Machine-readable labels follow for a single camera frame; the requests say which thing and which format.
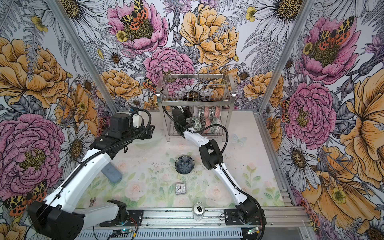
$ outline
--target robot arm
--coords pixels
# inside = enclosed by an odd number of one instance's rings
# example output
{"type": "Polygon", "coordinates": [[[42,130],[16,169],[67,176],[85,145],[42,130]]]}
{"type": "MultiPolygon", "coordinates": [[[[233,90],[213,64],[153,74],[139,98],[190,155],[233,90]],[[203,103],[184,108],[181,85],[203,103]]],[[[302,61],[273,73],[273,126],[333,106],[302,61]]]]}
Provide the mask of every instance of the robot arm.
{"type": "Polygon", "coordinates": [[[144,120],[140,125],[140,118],[135,112],[114,114],[110,127],[91,144],[82,162],[67,179],[43,203],[34,201],[29,206],[28,213],[38,233],[56,240],[73,240],[82,230],[96,224],[127,220],[126,204],[120,201],[110,200],[104,205],[85,209],[76,209],[76,205],[118,151],[123,148],[126,151],[126,146],[136,138],[152,137],[154,126],[150,125],[150,120],[146,127],[144,120]]]}

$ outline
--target silver can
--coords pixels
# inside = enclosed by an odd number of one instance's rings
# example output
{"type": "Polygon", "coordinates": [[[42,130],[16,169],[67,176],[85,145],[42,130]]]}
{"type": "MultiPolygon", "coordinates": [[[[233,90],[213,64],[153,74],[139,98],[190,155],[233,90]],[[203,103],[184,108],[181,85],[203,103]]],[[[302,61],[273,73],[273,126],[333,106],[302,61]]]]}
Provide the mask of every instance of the silver can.
{"type": "Polygon", "coordinates": [[[196,221],[202,220],[203,217],[204,217],[204,213],[205,213],[205,206],[204,206],[204,204],[202,202],[195,203],[193,205],[192,213],[193,213],[193,218],[196,221]]]}

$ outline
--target aluminum frame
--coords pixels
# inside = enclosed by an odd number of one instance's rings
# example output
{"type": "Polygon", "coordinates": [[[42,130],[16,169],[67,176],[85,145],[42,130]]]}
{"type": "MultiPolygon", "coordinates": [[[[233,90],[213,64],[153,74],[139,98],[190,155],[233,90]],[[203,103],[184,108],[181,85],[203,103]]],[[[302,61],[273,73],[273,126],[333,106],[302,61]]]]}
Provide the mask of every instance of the aluminum frame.
{"type": "MultiPolygon", "coordinates": [[[[156,88],[156,97],[157,97],[157,103],[159,105],[159,110],[162,114],[162,121],[163,126],[166,133],[166,139],[167,142],[170,141],[170,137],[174,135],[173,133],[173,125],[170,124],[167,125],[166,121],[166,115],[163,110],[163,106],[227,106],[229,105],[228,115],[225,120],[225,128],[228,129],[229,123],[232,117],[233,108],[236,101],[236,87],[235,82],[233,79],[233,76],[230,74],[160,74],[159,76],[159,82],[157,84],[156,88]],[[223,99],[218,100],[214,99],[211,100],[209,98],[202,98],[198,100],[192,100],[192,101],[180,101],[179,99],[174,100],[172,97],[169,96],[168,93],[168,87],[170,83],[167,83],[168,79],[180,79],[180,78],[195,78],[195,79],[224,79],[224,95],[223,99]]],[[[217,136],[217,134],[202,134],[203,136],[217,136]]],[[[223,136],[222,141],[225,141],[225,135],[222,132],[220,136],[223,136]]]]}

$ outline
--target mounting plate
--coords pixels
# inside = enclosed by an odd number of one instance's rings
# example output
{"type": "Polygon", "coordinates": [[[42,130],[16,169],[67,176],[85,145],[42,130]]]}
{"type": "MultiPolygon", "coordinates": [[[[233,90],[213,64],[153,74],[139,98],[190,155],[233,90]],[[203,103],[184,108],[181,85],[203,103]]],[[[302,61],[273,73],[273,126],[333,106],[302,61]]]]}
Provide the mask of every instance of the mounting plate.
{"type": "MultiPolygon", "coordinates": [[[[224,209],[225,214],[225,224],[227,226],[233,226],[233,225],[244,225],[241,221],[239,216],[237,215],[237,209],[224,209]]],[[[260,213],[256,213],[254,216],[254,220],[247,225],[261,225],[260,219],[261,216],[259,216],[260,213]]]]}
{"type": "MultiPolygon", "coordinates": [[[[127,209],[128,217],[133,218],[136,221],[138,227],[141,226],[143,212],[144,212],[143,210],[128,210],[127,209]]],[[[100,223],[100,226],[101,227],[134,227],[135,224],[133,223],[132,220],[128,219],[124,224],[121,224],[121,223],[117,222],[116,220],[112,220],[112,221],[102,222],[102,223],[100,223]]]]}

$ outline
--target white daisy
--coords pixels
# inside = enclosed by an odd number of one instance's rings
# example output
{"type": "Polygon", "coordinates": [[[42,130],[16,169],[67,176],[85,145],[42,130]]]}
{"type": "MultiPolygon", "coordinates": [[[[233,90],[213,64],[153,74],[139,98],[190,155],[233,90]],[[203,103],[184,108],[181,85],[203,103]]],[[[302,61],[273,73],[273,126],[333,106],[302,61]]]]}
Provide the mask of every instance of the white daisy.
{"type": "Polygon", "coordinates": [[[137,108],[143,108],[144,107],[144,100],[139,98],[138,96],[132,97],[128,100],[127,104],[130,107],[137,107],[137,108]]]}
{"type": "Polygon", "coordinates": [[[278,151],[284,171],[288,172],[292,184],[298,187],[300,191],[304,191],[306,188],[310,189],[305,177],[315,189],[320,184],[319,177],[311,168],[311,165],[317,165],[318,160],[315,156],[305,153],[306,150],[306,144],[292,135],[292,139],[283,137],[278,151]]]}
{"type": "Polygon", "coordinates": [[[95,136],[88,130],[88,124],[80,123],[79,129],[75,132],[72,126],[68,130],[69,142],[63,142],[60,146],[60,162],[58,167],[63,168],[63,178],[67,178],[70,173],[81,162],[89,150],[89,146],[95,140],[95,136]]]}
{"type": "Polygon", "coordinates": [[[204,84],[195,82],[192,85],[186,85],[185,87],[176,90],[175,97],[182,99],[198,99],[199,97],[208,97],[213,95],[213,89],[202,89],[204,84]]]}
{"type": "Polygon", "coordinates": [[[265,105],[265,110],[263,113],[264,113],[265,118],[270,118],[272,116],[273,106],[270,102],[267,102],[267,104],[265,105]]]}
{"type": "Polygon", "coordinates": [[[373,218],[369,221],[369,229],[366,230],[359,238],[359,240],[375,240],[384,237],[384,220],[380,218],[377,220],[373,218]]]}
{"type": "Polygon", "coordinates": [[[121,65],[122,54],[117,48],[108,49],[104,52],[104,61],[114,68],[118,68],[121,65]]]}
{"type": "MultiPolygon", "coordinates": [[[[262,32],[262,38],[271,33],[271,40],[277,38],[282,43],[291,32],[294,20],[299,13],[303,0],[256,0],[254,17],[260,20],[256,32],[262,32]]],[[[315,4],[307,21],[318,17],[322,10],[321,4],[315,4]]]]}
{"type": "Polygon", "coordinates": [[[94,92],[96,90],[96,86],[92,81],[91,76],[84,74],[81,76],[77,82],[85,89],[88,90],[90,93],[94,92]]]}
{"type": "Polygon", "coordinates": [[[365,11],[372,11],[378,0],[327,0],[324,1],[324,16],[336,22],[344,21],[350,16],[361,17],[365,11]]]}
{"type": "Polygon", "coordinates": [[[237,75],[239,76],[240,81],[249,81],[249,79],[253,77],[254,72],[250,67],[239,67],[237,75]]]}
{"type": "MultiPolygon", "coordinates": [[[[47,5],[47,0],[30,0],[29,5],[35,10],[35,15],[41,18],[44,26],[53,26],[58,39],[63,32],[47,5]]],[[[60,0],[65,12],[75,25],[80,38],[89,43],[91,40],[102,39],[108,19],[104,17],[106,9],[102,0],[60,0]]]]}

